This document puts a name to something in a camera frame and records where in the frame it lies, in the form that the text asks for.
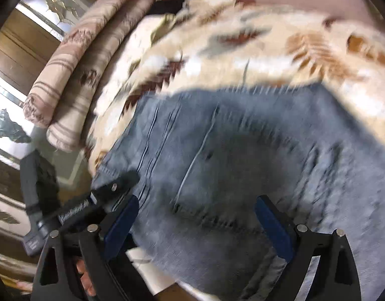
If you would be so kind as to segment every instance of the metal screw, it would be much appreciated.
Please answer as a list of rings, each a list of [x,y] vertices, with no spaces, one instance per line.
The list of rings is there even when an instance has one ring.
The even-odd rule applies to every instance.
[[[297,225],[297,230],[304,233],[308,231],[308,227],[306,227],[304,224],[298,224]]]
[[[58,230],[53,230],[51,233],[49,233],[49,236],[51,238],[56,238],[58,235],[59,235],[59,231]]]
[[[336,234],[337,234],[338,236],[340,236],[340,237],[346,235],[346,233],[345,233],[342,229],[337,229],[337,230],[336,230]]]
[[[88,232],[91,232],[91,233],[97,231],[98,229],[99,229],[99,226],[96,225],[96,224],[90,224],[90,225],[88,225],[88,227],[87,227],[87,231],[88,231]]]

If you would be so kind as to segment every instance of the denim jeans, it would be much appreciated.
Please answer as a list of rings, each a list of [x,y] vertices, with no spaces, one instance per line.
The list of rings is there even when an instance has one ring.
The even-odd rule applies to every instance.
[[[136,243],[203,292],[263,300],[281,274],[254,214],[261,194],[313,231],[344,229],[364,301],[385,287],[385,148],[319,83],[146,95],[93,187],[130,169]]]

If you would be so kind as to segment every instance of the rolled fabric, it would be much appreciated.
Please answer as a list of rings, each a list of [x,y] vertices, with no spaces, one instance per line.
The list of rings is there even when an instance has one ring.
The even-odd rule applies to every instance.
[[[127,0],[97,0],[64,37],[34,82],[23,106],[24,116],[48,127],[62,92],[84,52]]]
[[[51,145],[66,152],[79,147],[92,98],[110,59],[154,1],[129,0],[92,42],[71,75],[47,130]]]

